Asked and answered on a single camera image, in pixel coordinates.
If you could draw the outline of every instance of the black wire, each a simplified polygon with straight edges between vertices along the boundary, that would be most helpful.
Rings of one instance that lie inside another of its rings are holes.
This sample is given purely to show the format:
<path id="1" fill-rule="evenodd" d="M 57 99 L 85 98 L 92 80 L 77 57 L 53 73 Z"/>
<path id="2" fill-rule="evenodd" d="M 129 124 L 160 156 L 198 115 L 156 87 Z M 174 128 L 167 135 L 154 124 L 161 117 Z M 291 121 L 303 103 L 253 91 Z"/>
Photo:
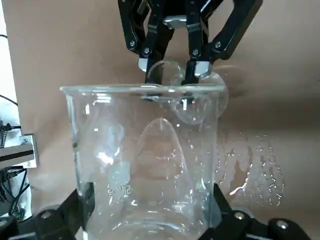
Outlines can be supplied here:
<path id="1" fill-rule="evenodd" d="M 19 202 L 19 198 L 21 197 L 21 195 L 30 187 L 30 184 L 28 183 L 19 193 L 18 195 L 14 198 L 14 200 L 11 202 L 10 207 L 9 207 L 9 215 L 11 216 L 14 212 L 14 210 L 16 209 L 18 202 Z"/>
<path id="2" fill-rule="evenodd" d="M 22 182 L 21 182 L 21 186 L 20 186 L 19 192 L 16 195 L 16 197 L 13 199 L 13 201 L 11 202 L 10 207 L 9 207 L 9 211 L 8 211 L 9 216 L 11 216 L 13 214 L 14 210 L 16 209 L 16 207 L 18 205 L 18 202 L 19 202 L 20 196 L 30 186 L 30 184 L 28 184 L 25 188 L 23 188 L 24 184 L 25 184 L 25 181 L 26 181 L 26 177 L 27 177 L 27 169 L 23 169 L 23 171 L 24 171 L 24 175 L 23 175 L 23 179 L 22 179 Z"/>
<path id="3" fill-rule="evenodd" d="M 16 103 L 15 101 L 11 100 L 10 98 L 7 98 L 6 96 L 3 96 L 3 95 L 0 94 L 0 98 L 3 98 L 5 100 L 13 103 L 14 105 L 18 106 L 18 103 Z"/>
<path id="4" fill-rule="evenodd" d="M 6 169 L 7 171 L 8 171 L 8 170 L 24 170 L 24 167 L 23 167 L 23 166 L 8 166 L 8 167 L 6 167 L 5 169 Z"/>
<path id="5" fill-rule="evenodd" d="M 9 191 L 10 191 L 10 193 L 12 194 L 12 188 L 11 188 L 11 182 L 10 182 L 10 179 L 8 179 L 8 185 L 9 185 Z"/>

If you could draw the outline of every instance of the transparent glass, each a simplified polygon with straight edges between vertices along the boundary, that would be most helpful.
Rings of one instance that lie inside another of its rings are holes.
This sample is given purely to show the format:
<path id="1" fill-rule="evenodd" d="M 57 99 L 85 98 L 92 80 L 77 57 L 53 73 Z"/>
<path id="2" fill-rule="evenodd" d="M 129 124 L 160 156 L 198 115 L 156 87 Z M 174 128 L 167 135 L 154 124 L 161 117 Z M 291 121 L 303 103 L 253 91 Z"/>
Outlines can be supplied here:
<path id="1" fill-rule="evenodd" d="M 62 87 L 83 239 L 196 240 L 212 226 L 217 104 L 223 87 Z M 94 186 L 90 216 L 88 183 Z"/>
<path id="2" fill-rule="evenodd" d="M 154 64 L 147 75 L 148 83 L 161 83 L 165 86 L 181 86 L 185 71 L 172 60 L 161 60 Z"/>

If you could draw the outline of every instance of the metal bracket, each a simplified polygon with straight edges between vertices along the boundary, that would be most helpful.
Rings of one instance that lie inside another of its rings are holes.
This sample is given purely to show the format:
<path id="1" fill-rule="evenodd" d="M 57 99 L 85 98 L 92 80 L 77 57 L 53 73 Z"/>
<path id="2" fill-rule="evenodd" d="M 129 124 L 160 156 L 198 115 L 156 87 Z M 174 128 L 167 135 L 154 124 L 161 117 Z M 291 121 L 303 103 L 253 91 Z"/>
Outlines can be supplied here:
<path id="1" fill-rule="evenodd" d="M 39 164 L 35 135 L 26 134 L 19 139 L 20 145 L 0 148 L 0 169 L 13 165 L 36 168 Z"/>

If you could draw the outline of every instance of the cable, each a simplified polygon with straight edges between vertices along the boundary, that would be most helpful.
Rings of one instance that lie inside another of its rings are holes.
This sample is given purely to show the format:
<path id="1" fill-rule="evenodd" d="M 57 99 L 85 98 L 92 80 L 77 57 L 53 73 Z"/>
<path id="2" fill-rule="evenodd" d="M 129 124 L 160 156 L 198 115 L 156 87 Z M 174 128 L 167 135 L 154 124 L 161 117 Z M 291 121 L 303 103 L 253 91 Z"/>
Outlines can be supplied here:
<path id="1" fill-rule="evenodd" d="M 21 129 L 21 126 L 11 126 L 11 130 L 12 129 Z"/>
<path id="2" fill-rule="evenodd" d="M 13 103 L 14 105 L 18 106 L 18 103 L 16 103 L 15 101 L 11 100 L 10 98 L 7 98 L 6 96 L 3 96 L 3 95 L 0 94 L 0 98 L 3 98 L 5 100 Z"/>
<path id="3" fill-rule="evenodd" d="M 28 183 L 19 193 L 18 195 L 15 197 L 15 199 L 11 202 L 10 207 L 9 207 L 9 215 L 12 216 L 14 210 L 16 209 L 18 202 L 19 202 L 19 198 L 21 197 L 21 195 L 30 187 L 30 184 Z"/>

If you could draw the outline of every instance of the clear glass sphere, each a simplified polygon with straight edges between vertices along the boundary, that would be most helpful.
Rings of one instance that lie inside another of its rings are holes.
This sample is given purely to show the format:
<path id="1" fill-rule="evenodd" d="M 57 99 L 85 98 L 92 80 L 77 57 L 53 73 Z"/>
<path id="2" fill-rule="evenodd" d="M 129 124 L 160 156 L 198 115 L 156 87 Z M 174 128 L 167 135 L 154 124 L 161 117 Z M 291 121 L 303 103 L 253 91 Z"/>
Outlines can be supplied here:
<path id="1" fill-rule="evenodd" d="M 200 77 L 199 84 L 212 84 L 224 87 L 224 91 L 221 91 L 219 94 L 217 105 L 217 116 L 220 117 L 225 112 L 229 102 L 229 91 L 225 81 L 218 73 L 212 71 L 210 75 Z"/>
<path id="2" fill-rule="evenodd" d="M 185 96 L 171 103 L 171 109 L 177 118 L 188 125 L 201 124 L 213 107 L 211 99 L 203 95 Z"/>
<path id="3" fill-rule="evenodd" d="M 164 86 L 181 86 L 185 71 L 175 61 L 161 60 L 154 64 L 147 75 L 148 82 Z"/>

